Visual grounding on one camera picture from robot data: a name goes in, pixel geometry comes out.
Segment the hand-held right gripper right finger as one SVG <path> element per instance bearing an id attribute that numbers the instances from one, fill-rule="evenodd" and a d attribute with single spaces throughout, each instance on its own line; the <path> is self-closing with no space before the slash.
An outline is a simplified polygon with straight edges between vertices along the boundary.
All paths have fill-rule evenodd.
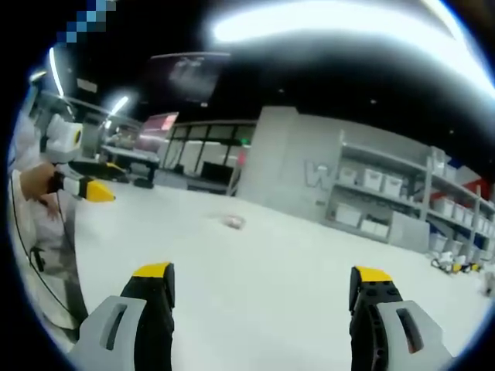
<path id="1" fill-rule="evenodd" d="M 351 269 L 349 311 L 352 370 L 445 370 L 453 361 L 441 327 L 379 269 Z"/>

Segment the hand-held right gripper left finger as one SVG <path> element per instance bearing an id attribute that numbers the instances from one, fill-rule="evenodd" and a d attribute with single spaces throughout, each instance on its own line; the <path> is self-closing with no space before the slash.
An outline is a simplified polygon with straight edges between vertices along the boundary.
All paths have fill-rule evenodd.
<path id="1" fill-rule="evenodd" d="M 174 307 L 173 263 L 140 267 L 83 321 L 69 360 L 77 370 L 171 370 Z"/>

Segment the person's left hand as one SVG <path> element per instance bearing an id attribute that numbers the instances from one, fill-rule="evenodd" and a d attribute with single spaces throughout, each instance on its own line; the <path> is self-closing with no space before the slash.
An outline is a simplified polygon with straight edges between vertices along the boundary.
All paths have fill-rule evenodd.
<path id="1" fill-rule="evenodd" d="M 22 194 L 26 200 L 34 200 L 46 208 L 48 216 L 54 220 L 60 217 L 57 201 L 50 189 L 50 180 L 55 174 L 55 167 L 50 163 L 42 163 L 34 168 L 21 172 L 19 176 Z"/>

